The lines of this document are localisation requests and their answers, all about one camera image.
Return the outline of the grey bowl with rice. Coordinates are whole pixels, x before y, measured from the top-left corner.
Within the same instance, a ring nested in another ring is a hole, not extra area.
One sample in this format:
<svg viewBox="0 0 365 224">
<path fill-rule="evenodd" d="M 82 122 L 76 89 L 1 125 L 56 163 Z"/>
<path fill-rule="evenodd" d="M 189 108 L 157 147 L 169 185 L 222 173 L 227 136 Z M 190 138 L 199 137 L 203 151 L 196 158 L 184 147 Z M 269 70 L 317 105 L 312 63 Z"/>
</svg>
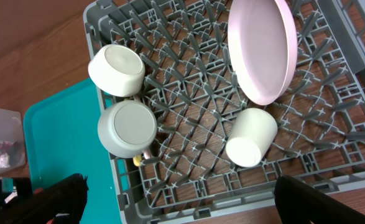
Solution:
<svg viewBox="0 0 365 224">
<path fill-rule="evenodd" d="M 148 106 L 126 100 L 105 109 L 98 121 L 98 136 L 104 148 L 122 158 L 142 154 L 154 141 L 157 122 Z"/>
</svg>

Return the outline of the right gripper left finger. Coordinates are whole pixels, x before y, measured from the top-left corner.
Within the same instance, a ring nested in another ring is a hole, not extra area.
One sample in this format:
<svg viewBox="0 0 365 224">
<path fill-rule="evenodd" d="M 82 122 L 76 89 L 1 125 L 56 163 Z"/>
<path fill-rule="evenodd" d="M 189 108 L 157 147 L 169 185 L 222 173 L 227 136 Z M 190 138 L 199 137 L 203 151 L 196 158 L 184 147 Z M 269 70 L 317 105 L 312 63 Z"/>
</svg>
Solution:
<svg viewBox="0 0 365 224">
<path fill-rule="evenodd" d="M 73 174 L 0 211 L 0 223 L 80 223 L 88 201 L 87 178 Z"/>
</svg>

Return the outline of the white round plate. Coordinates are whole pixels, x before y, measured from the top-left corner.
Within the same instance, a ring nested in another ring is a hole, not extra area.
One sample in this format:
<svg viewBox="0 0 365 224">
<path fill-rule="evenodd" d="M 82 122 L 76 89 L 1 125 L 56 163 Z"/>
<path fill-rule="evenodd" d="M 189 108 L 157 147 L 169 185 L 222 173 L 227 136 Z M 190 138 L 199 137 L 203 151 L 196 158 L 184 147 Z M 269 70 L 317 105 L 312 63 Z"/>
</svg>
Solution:
<svg viewBox="0 0 365 224">
<path fill-rule="evenodd" d="M 297 63 L 297 30 L 285 0 L 234 0 L 228 17 L 231 65 L 245 95 L 268 105 L 289 87 Z"/>
</svg>

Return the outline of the white bowl with peanuts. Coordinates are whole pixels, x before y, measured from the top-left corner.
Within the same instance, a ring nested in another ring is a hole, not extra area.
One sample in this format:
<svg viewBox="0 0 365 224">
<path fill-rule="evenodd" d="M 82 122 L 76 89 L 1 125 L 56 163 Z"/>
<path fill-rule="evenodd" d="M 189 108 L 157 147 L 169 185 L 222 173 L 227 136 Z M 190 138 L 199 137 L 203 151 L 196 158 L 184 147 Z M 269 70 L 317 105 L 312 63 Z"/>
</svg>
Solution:
<svg viewBox="0 0 365 224">
<path fill-rule="evenodd" d="M 106 93 L 118 97 L 137 94 L 143 84 L 145 65 L 128 47 L 109 44 L 102 47 L 88 64 L 93 83 Z"/>
</svg>

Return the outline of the red silver foil wrapper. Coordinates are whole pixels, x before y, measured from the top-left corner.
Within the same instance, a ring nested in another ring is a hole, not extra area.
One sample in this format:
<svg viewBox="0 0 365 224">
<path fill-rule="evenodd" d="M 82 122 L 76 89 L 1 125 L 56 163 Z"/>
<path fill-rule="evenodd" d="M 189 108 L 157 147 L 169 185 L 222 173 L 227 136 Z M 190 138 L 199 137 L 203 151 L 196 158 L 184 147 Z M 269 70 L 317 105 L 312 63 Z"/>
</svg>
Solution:
<svg viewBox="0 0 365 224">
<path fill-rule="evenodd" d="M 0 142 L 0 155 L 4 154 L 4 153 L 8 153 L 10 156 L 10 151 L 13 147 L 14 147 L 13 142 L 8 142 L 8 141 Z"/>
</svg>

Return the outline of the yellow plastic spoon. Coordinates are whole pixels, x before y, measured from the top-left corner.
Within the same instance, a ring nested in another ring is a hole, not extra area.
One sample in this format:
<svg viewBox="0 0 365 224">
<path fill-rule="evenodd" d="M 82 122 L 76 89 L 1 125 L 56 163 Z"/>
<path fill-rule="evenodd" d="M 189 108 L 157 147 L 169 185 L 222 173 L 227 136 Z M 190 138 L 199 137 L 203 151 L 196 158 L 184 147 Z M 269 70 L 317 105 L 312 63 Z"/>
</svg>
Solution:
<svg viewBox="0 0 365 224">
<path fill-rule="evenodd" d="M 135 166 L 140 167 L 142 164 L 142 156 L 138 155 L 132 158 Z"/>
</svg>

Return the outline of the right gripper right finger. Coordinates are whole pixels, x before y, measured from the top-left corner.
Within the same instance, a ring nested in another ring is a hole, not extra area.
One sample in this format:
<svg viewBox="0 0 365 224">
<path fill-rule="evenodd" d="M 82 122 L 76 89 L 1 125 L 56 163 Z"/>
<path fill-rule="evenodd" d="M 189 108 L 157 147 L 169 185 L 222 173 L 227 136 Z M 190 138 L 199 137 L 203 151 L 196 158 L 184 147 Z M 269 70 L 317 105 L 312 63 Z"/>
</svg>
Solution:
<svg viewBox="0 0 365 224">
<path fill-rule="evenodd" d="M 286 223 L 365 224 L 365 215 L 288 175 L 275 183 L 274 200 Z"/>
</svg>

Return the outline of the white cup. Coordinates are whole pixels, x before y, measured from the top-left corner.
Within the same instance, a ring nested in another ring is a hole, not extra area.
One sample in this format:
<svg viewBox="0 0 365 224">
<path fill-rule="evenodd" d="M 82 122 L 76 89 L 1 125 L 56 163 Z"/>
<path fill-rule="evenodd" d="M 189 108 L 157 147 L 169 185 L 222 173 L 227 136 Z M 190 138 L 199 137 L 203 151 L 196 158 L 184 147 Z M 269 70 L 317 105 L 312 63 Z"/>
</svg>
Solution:
<svg viewBox="0 0 365 224">
<path fill-rule="evenodd" d="M 231 162 L 241 167 L 260 163 L 277 135 L 277 122 L 258 108 L 241 111 L 236 118 L 225 151 Z"/>
</svg>

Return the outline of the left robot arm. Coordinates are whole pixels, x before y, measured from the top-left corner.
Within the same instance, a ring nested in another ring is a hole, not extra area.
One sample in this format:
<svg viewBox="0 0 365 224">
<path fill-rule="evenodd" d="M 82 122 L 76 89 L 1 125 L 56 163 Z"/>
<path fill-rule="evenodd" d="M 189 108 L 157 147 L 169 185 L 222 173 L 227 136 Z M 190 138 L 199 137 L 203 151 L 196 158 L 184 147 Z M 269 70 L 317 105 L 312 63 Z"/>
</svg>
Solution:
<svg viewBox="0 0 365 224">
<path fill-rule="evenodd" d="M 0 178 L 0 211 L 6 210 L 32 195 L 32 185 L 29 178 Z"/>
</svg>

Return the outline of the white napkin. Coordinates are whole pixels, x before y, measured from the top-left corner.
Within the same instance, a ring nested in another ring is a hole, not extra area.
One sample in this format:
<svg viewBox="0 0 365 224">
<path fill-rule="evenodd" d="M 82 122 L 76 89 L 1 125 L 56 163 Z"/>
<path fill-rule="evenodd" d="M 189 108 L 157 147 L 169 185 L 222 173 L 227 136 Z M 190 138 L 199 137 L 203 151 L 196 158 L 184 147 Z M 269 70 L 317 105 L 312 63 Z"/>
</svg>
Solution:
<svg viewBox="0 0 365 224">
<path fill-rule="evenodd" d="M 10 156 L 8 153 L 0 155 L 0 169 L 10 168 Z"/>
</svg>

